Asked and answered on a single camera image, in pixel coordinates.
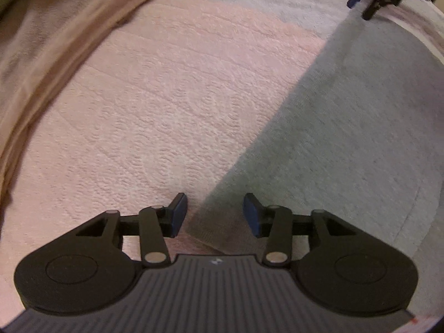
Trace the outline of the grey-green towel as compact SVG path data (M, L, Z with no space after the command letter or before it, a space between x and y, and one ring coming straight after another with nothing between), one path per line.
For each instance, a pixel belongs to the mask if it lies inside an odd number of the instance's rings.
M246 193L323 208L413 256L443 185L443 64L411 32L352 12L187 231L224 253L261 248Z

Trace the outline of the folded pink-beige blanket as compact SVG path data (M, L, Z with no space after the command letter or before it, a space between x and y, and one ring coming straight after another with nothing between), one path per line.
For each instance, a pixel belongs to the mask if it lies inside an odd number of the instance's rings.
M1 12L1 206L31 130L86 58L150 0L13 0Z

